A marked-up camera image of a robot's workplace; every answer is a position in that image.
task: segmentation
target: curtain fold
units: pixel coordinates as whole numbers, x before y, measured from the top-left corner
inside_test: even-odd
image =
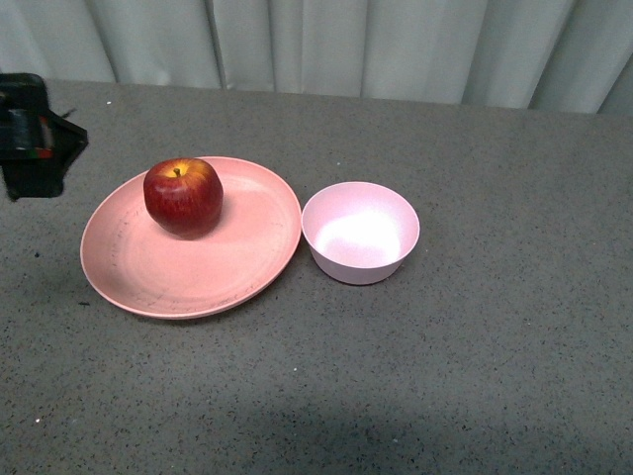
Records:
[[[633,115],[631,0],[0,0],[0,71]]]

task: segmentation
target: bowl rim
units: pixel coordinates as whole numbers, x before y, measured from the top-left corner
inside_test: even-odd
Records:
[[[401,255],[399,256],[398,259],[389,262],[387,264],[383,264],[383,265],[375,265],[375,266],[350,266],[348,264],[344,264],[342,262],[338,262],[336,260],[333,260],[331,258],[329,258],[328,256],[324,255],[322,252],[318,251],[317,248],[315,247],[314,243],[312,242],[312,240],[310,239],[310,237],[308,236],[308,233],[306,232],[306,209],[310,206],[314,204],[314,200],[316,197],[318,197],[319,195],[322,195],[324,193],[326,193],[327,191],[331,190],[332,188],[339,188],[339,187],[343,187],[343,186],[349,186],[349,185],[371,185],[372,187],[376,187],[376,188],[382,188],[383,190],[395,195],[398,199],[402,200],[402,202],[407,206],[407,208],[410,209],[411,214],[415,217],[415,239],[411,242],[411,245],[408,246],[407,248],[405,248],[405,250],[403,252],[401,252]],[[417,215],[417,211],[415,210],[415,208],[413,207],[413,205],[408,201],[407,198],[405,198],[403,195],[401,195],[400,193],[398,193],[397,191],[385,186],[385,185],[381,185],[379,183],[375,183],[375,182],[371,182],[371,181],[342,181],[339,183],[334,183],[331,185],[326,186],[325,188],[322,188],[320,190],[318,190],[307,202],[306,205],[304,205],[302,212],[301,212],[301,230],[302,230],[302,234],[304,235],[304,238],[306,239],[306,242],[308,243],[308,245],[310,246],[310,248],[314,251],[317,252],[319,255],[321,255],[323,258],[329,260],[330,262],[333,262],[334,264],[338,265],[338,266],[342,266],[345,267],[347,269],[358,269],[358,270],[375,270],[375,269],[382,269],[385,267],[389,267],[392,266],[396,263],[402,263],[405,258],[407,258],[407,256],[409,254],[411,254],[411,252],[415,249],[415,246],[417,245],[417,242],[419,241],[419,236],[420,236],[420,223],[419,223],[419,216]]]

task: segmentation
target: tableware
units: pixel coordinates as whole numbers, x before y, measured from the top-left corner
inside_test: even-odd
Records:
[[[184,240],[147,213],[146,172],[97,208],[81,240],[84,273],[106,300],[158,319],[216,314],[254,297],[286,267],[301,238],[301,206],[291,187],[256,163],[201,157],[225,188],[220,222]]]
[[[321,270],[366,285],[398,269],[417,243],[419,219],[395,191],[355,181],[316,193],[304,207],[302,229]]]

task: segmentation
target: curtain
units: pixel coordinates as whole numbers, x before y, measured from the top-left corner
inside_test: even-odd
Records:
[[[633,115],[632,0],[0,0],[0,72]]]

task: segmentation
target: table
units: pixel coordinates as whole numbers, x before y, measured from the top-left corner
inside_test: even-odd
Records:
[[[0,200],[2,473],[630,473],[633,120],[49,81],[90,145],[52,200]],[[243,305],[109,304],[83,229],[160,159],[223,155],[302,206],[373,181],[421,237],[343,285],[302,239]]]

